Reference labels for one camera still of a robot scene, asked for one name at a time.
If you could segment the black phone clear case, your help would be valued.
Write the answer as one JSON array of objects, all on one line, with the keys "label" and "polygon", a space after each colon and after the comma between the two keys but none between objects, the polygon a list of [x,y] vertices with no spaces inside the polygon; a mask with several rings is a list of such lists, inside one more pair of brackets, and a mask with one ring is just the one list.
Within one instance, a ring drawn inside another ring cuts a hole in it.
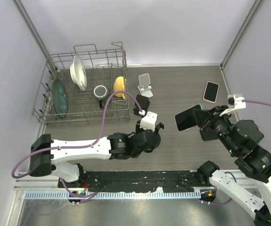
[{"label": "black phone clear case", "polygon": [[178,131],[183,131],[186,129],[190,129],[194,126],[197,126],[196,119],[193,115],[193,110],[195,109],[202,110],[202,106],[198,104],[175,115],[175,122],[176,122]]}]

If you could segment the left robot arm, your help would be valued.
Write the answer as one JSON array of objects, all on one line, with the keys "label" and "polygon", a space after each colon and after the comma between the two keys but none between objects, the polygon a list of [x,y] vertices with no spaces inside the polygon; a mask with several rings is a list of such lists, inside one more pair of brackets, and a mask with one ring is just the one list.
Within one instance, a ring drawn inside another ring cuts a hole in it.
[{"label": "left robot arm", "polygon": [[159,130],[163,128],[161,122],[154,129],[142,127],[138,122],[135,132],[114,133],[102,137],[96,144],[93,140],[56,140],[50,134],[43,134],[31,146],[33,155],[30,158],[30,176],[53,175],[79,188],[85,181],[83,167],[79,163],[71,164],[70,161],[137,158],[142,152],[150,153],[160,145]]}]

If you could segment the black round base stand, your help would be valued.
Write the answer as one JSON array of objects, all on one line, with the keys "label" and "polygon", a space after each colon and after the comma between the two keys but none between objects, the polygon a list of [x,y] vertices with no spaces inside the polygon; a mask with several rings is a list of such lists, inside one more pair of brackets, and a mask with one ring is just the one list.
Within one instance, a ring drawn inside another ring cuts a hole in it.
[{"label": "black round base stand", "polygon": [[160,134],[157,134],[157,141],[156,143],[149,149],[150,152],[152,152],[155,148],[157,148],[161,143],[161,136]]}]

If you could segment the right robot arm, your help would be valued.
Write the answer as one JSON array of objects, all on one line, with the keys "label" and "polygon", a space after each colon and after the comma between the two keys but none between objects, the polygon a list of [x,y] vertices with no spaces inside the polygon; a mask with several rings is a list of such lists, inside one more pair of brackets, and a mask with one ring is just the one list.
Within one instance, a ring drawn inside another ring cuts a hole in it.
[{"label": "right robot arm", "polygon": [[254,219],[256,226],[271,226],[271,153],[259,145],[263,133],[253,120],[229,121],[231,110],[216,106],[210,110],[193,110],[201,131],[211,131],[235,157],[238,169],[252,179],[261,198],[249,193],[212,161],[201,165],[197,180],[203,186],[213,185],[224,191]]}]

